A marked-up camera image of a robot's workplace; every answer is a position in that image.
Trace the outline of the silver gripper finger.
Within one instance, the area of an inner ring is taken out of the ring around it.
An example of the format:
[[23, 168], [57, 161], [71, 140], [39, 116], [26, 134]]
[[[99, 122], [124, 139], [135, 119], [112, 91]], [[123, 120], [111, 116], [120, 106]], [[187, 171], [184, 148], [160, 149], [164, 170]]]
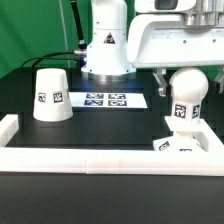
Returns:
[[215, 93], [221, 94], [224, 92], [224, 65], [219, 67], [219, 72], [214, 80]]

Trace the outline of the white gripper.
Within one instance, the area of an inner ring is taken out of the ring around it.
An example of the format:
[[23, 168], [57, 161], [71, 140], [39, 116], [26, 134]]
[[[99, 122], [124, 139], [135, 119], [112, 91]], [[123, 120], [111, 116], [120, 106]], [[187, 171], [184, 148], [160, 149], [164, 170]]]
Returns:
[[154, 68], [161, 97], [170, 95], [165, 68], [224, 65], [224, 0], [135, 0], [134, 9], [127, 58]]

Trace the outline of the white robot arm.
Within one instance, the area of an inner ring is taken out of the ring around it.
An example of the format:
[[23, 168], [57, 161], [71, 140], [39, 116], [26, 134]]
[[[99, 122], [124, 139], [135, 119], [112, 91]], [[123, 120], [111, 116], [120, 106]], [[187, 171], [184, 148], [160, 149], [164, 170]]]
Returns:
[[167, 69], [218, 66], [213, 88], [224, 92], [224, 0], [135, 0], [132, 21], [124, 0], [91, 4], [93, 36], [82, 68], [85, 77], [118, 80], [150, 68], [166, 96]]

